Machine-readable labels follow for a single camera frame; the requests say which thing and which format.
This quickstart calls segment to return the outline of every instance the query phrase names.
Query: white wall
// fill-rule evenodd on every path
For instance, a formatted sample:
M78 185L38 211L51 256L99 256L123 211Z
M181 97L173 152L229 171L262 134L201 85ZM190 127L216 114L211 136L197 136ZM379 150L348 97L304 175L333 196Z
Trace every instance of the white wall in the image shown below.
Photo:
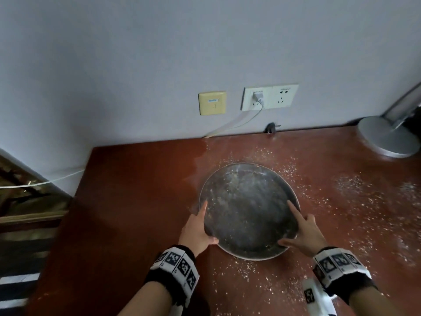
M293 106L231 133L383 113L421 80L421 0L1 0L0 148L47 178L104 144L203 136L245 86ZM197 94L227 90L227 113ZM73 195L80 177L58 186Z

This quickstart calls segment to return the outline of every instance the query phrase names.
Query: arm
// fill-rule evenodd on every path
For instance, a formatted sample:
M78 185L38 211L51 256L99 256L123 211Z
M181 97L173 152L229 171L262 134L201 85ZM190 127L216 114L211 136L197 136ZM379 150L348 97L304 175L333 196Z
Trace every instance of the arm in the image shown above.
M309 214L304 218L290 201L288 205L297 219L298 234L295 239L281 239L278 244L297 248L304 255L314 257L328 247L328 243L316 225L314 215ZM357 316L402 315L381 292L372 286L357 289L351 292L348 298L349 305Z
M210 244L218 244L218 239L205 233L205 214L208 202L204 202L196 215L190 215L183 227L179 245L188 247L197 257ZM164 285L159 282L147 282L134 295L118 316L167 316L170 312L173 298Z

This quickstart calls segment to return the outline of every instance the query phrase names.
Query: white cable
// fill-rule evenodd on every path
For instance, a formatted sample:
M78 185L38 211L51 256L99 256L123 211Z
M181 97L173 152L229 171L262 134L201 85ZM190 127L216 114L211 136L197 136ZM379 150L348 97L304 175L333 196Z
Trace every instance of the white cable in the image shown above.
M258 115L260 114L260 112L261 112L261 111L263 110L263 108L264 108L263 92L254 92L254 93L253 93L253 99L254 99L256 102L259 102L259 103L260 103L260 105L261 105L261 108L260 108L259 112L257 112L257 114L256 114L255 116L253 116L251 119L249 119L247 122L245 122L245 123L243 123L243 124L241 124L241 125L234 126L234 127L229 127L229 128L226 128L225 130L222 130L222 131L217 131L217 132L215 132L215 133L213 133L213 134L210 134L210 135L205 136L204 138L210 138L210 137L213 137L213 136L215 136L215 135L217 135L217 134L220 134L220 133L222 133L222 132L225 132L225 131L227 131L227 130L232 130L232 129L234 129L234 128L238 128L238 127L241 127L241 126L243 126L243 125L246 125L248 122L250 122L250 121L251 121L252 119L254 119L256 116L258 116Z
M67 178L67 177L69 177L69 176L72 176L72 175L75 175L75 174L81 173L81 172L83 172L83 171L84 171L84 170L80 170L80 171L77 171L77 172L75 172L75 173L72 173L72 174L69 174L69 175L66 175L66 176L60 177L59 179L55 179L55 180L51 180L51 181L47 181L47 182L42 182L42 183L37 183L37 184L30 184L30 185L0 186L0 189L2 189L2 188L33 187L33 186L39 186L39 185L49 184L49 183L52 183L52 182L55 182L55 181L59 181L59 180L65 179L65 178Z

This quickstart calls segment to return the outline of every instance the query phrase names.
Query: hand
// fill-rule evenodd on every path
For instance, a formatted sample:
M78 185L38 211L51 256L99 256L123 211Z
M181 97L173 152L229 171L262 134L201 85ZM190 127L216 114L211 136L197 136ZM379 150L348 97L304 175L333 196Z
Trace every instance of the hand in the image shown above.
M205 201L196 215L191 214L186 225L182 229L179 245L190 248L194 256L197 257L201 252L208 248L208 245L218 244L216 237L205 233L205 214L208 207L208 201Z
M316 255L319 250L328 246L322 232L316 225L314 215L308 214L304 218L295 206L288 201L288 206L298 222L298 234L295 239L280 239L278 244L286 247L297 248L301 253L309 257Z

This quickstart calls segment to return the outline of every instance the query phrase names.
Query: gray lamp base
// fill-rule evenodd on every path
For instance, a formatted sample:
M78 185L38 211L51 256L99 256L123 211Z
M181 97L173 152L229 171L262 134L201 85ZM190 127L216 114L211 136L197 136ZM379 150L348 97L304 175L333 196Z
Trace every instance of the gray lamp base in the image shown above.
M405 127L392 129L390 123L379 116L363 118L358 133L373 151L392 158L407 158L420 149L418 138Z

